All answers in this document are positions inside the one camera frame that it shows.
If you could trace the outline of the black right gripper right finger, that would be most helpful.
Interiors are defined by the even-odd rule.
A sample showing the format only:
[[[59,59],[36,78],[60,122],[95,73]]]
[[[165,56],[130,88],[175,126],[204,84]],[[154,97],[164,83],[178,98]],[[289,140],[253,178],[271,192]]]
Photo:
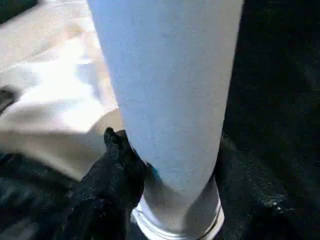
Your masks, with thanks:
[[[219,240],[311,240],[312,209],[226,135],[214,169],[225,220]]]

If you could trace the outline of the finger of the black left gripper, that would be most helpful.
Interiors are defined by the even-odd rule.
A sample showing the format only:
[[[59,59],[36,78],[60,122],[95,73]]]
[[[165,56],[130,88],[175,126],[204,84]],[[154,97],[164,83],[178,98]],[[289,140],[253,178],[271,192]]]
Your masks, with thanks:
[[[0,176],[63,192],[76,183],[74,179],[20,153],[0,154]]]
[[[0,112],[3,113],[9,106],[17,100],[17,92],[9,87],[0,88]]]

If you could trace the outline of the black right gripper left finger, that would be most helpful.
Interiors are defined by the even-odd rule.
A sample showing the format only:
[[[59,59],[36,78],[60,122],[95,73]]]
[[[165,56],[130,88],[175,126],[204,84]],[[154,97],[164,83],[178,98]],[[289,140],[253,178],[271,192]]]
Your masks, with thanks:
[[[105,153],[75,185],[66,218],[68,240],[124,240],[144,188],[147,166],[124,130],[104,132]]]

